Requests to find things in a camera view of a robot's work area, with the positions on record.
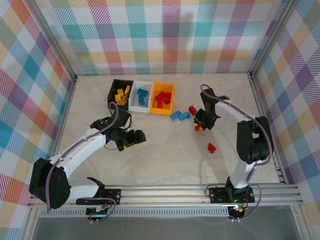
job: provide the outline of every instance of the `orange bin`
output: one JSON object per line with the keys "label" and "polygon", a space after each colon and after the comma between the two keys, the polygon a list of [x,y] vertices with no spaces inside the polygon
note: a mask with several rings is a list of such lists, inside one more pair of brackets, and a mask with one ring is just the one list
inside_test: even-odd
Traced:
{"label": "orange bin", "polygon": [[[155,97],[161,93],[171,93],[171,101],[169,104],[162,104],[162,108],[158,108],[158,101]],[[155,82],[152,89],[150,113],[171,115],[174,107],[175,85],[169,83]]]}

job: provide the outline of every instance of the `floor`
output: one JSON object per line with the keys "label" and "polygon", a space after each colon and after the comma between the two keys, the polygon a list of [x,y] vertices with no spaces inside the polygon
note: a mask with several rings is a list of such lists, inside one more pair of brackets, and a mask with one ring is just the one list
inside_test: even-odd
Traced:
{"label": "floor", "polygon": [[[189,106],[203,108],[200,85],[228,96],[244,111],[258,115],[246,74],[152,74],[80,76],[63,133],[60,151],[67,148],[97,119],[110,115],[107,96],[113,79],[173,83],[173,112]],[[94,177],[106,185],[224,184],[238,162],[237,128],[218,119],[211,131],[194,130],[193,118],[172,121],[167,115],[131,112],[133,126],[145,133],[146,142],[119,152],[100,148],[85,160],[71,179]],[[212,143],[217,150],[208,152]],[[116,145],[109,143],[108,148]],[[279,182],[273,161],[258,168],[252,183]]]}

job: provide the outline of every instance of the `robotic arm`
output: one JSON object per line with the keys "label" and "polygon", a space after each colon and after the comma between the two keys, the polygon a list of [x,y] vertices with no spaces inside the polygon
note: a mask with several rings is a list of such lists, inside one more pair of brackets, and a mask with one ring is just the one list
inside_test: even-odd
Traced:
{"label": "robotic arm", "polygon": [[[255,117],[245,114],[235,107],[228,97],[216,96],[212,88],[202,90],[200,96],[204,110],[200,109],[195,115],[196,129],[211,130],[219,118],[227,119],[237,125],[236,150],[240,160],[234,172],[227,178],[225,187],[209,189],[210,201],[224,204],[253,203],[255,199],[248,180],[254,168],[269,156],[270,145],[271,151],[274,150],[269,121],[265,116]],[[265,130],[268,139],[256,122]]]}
{"label": "robotic arm", "polygon": [[[112,123],[116,117],[116,111],[114,111],[111,117],[98,119],[93,122],[90,125],[90,129],[66,150],[51,157],[49,160],[43,158],[38,159],[33,165],[29,192],[43,202],[47,202],[46,179],[50,169],[58,161],[56,167],[52,171],[49,181],[48,194],[51,208],[57,209],[68,200],[88,197],[107,197],[105,185],[93,177],[83,179],[82,182],[77,181],[77,183],[68,181],[68,179],[73,171],[85,159],[110,141],[116,143],[119,151],[123,151],[132,145],[146,141],[145,134],[141,130],[127,131],[132,124],[131,115],[120,108],[118,111],[118,117],[109,129],[96,135],[97,132],[103,130]],[[129,119],[129,126],[125,129],[121,128],[127,124]]]}

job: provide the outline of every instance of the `black bracket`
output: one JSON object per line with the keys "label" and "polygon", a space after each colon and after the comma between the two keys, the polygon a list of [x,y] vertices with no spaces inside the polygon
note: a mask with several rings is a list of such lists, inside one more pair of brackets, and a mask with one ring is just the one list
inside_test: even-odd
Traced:
{"label": "black bracket", "polygon": [[252,188],[248,190],[248,192],[241,197],[237,197],[235,199],[230,199],[228,192],[224,187],[210,187],[209,188],[209,196],[210,196],[210,203],[212,204],[245,204],[247,203],[254,203],[255,196],[253,193]]}

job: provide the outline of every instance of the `plaid wallpaper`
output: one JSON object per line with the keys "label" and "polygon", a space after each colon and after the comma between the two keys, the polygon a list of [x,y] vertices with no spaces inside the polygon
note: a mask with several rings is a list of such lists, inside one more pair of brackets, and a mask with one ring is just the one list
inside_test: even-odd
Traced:
{"label": "plaid wallpaper", "polygon": [[0,0],[0,239],[17,239],[30,169],[48,158],[71,80],[22,0]]}
{"label": "plaid wallpaper", "polygon": [[320,0],[300,0],[257,84],[290,183],[320,239]]}
{"label": "plaid wallpaper", "polygon": [[247,72],[285,2],[37,0],[86,75]]}

